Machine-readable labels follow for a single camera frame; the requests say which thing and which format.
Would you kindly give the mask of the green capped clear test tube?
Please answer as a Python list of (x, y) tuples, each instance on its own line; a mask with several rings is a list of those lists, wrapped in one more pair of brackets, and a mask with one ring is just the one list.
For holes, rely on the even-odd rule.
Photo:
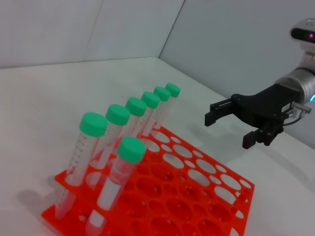
[[(136, 164), (141, 162), (146, 152), (145, 144), (135, 137), (124, 137), (117, 150), (117, 157), (97, 199), (102, 210), (112, 210), (123, 188), (133, 173)], [(86, 223), (86, 236), (99, 236), (106, 224), (106, 218), (95, 209)]]
[(122, 138), (126, 136), (136, 137), (141, 128), (141, 120), (147, 109), (147, 105), (144, 101), (139, 98), (131, 97), (128, 99), (125, 108), (130, 112), (130, 117), (127, 124), (122, 128), (122, 131), (118, 137), (118, 140), (115, 143), (113, 154), (117, 154), (118, 146)]
[[(105, 133), (108, 121), (98, 113), (88, 112), (82, 116), (80, 133), (65, 174), (65, 182), (80, 186), (83, 182), (89, 161), (100, 137)], [(55, 203), (55, 218), (62, 219), (72, 208), (76, 196), (62, 187)]]
[(147, 109), (140, 120), (136, 138), (140, 139), (142, 135), (148, 137), (152, 131), (157, 116), (157, 109), (160, 98), (153, 92), (146, 91), (143, 93), (141, 100), (147, 105)]
[(158, 116), (154, 124), (154, 129), (159, 129), (163, 125), (163, 122), (170, 112), (173, 103), (176, 101), (181, 92), (181, 89), (173, 83), (166, 84), (164, 89), (170, 92), (170, 96), (168, 98), (168, 101), (163, 101), (161, 99), (158, 109)]
[(109, 106), (105, 115), (108, 121), (105, 133), (97, 141), (90, 161), (90, 165), (98, 171), (105, 168), (122, 128), (127, 124), (129, 117), (130, 112), (124, 106), (119, 104)]
[(167, 109), (168, 101), (170, 98), (170, 91), (163, 87), (156, 87), (153, 92), (160, 98), (159, 105), (156, 109), (154, 109), (153, 113), (149, 117), (149, 120), (143, 130), (143, 136), (149, 136), (154, 127), (158, 126), (158, 122), (164, 115)]

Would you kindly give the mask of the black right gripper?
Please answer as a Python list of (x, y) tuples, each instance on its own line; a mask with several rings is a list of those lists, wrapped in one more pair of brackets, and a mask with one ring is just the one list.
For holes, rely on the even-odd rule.
[(205, 126), (234, 114), (242, 122), (258, 128), (243, 137), (242, 147), (249, 149), (256, 143), (269, 146), (283, 131), (284, 113), (292, 102), (301, 98), (301, 92), (274, 84), (255, 95), (234, 94), (231, 98), (213, 103), (205, 114)]

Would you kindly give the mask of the orange plastic test tube rack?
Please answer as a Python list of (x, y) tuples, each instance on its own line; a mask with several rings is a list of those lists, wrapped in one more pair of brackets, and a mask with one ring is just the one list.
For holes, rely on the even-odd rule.
[(254, 184), (161, 127), (100, 236), (244, 236)]

